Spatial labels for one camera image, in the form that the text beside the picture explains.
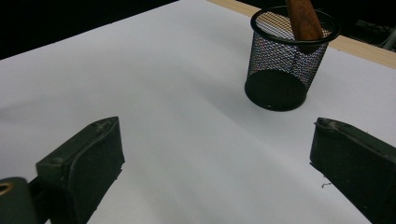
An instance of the black mesh pencil cup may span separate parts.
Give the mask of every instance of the black mesh pencil cup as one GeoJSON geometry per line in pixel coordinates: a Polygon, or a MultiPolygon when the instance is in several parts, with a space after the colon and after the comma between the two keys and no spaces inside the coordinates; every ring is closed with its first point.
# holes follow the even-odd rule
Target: black mesh pencil cup
{"type": "Polygon", "coordinates": [[[251,18],[254,34],[245,92],[254,104],[274,111],[303,104],[329,42],[340,33],[338,22],[316,12],[323,37],[310,41],[294,39],[287,7],[261,10],[251,18]]]}

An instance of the cup base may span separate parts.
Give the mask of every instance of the cup base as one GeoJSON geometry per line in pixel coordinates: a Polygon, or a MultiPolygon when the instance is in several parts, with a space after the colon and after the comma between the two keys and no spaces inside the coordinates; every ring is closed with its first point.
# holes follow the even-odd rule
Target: cup base
{"type": "Polygon", "coordinates": [[[251,102],[262,108],[289,111],[304,103],[307,89],[294,75],[268,69],[247,77],[245,93],[251,102]]]}

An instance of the wooden stick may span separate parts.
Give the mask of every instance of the wooden stick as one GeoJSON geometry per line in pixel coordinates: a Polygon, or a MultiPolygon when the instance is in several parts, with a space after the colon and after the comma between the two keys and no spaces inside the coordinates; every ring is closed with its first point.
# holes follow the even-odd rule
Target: wooden stick
{"type": "MultiPolygon", "coordinates": [[[[317,40],[323,37],[321,25],[310,0],[286,0],[291,29],[296,40],[317,40]]],[[[313,53],[318,47],[303,47],[305,54],[313,53]]]]}

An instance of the white surface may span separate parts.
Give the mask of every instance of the white surface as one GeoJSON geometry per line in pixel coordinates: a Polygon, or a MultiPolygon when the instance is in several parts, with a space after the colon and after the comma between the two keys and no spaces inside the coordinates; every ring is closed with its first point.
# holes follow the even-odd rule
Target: white surface
{"type": "Polygon", "coordinates": [[[90,223],[368,223],[309,165],[318,117],[396,146],[396,72],[328,49],[306,102],[244,93],[249,18],[182,0],[0,61],[0,178],[120,117],[126,163],[90,223]]]}

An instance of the wooden table edge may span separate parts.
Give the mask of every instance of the wooden table edge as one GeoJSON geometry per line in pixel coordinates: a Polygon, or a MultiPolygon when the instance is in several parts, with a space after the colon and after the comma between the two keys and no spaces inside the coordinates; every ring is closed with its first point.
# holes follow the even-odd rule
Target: wooden table edge
{"type": "MultiPolygon", "coordinates": [[[[252,17],[254,13],[260,10],[235,0],[207,0],[216,5],[226,7],[230,10],[252,17]]],[[[396,69],[396,53],[362,43],[343,35],[339,35],[329,44],[330,47],[338,49],[345,53],[363,58],[365,60],[385,65],[386,67],[396,69]]]]}

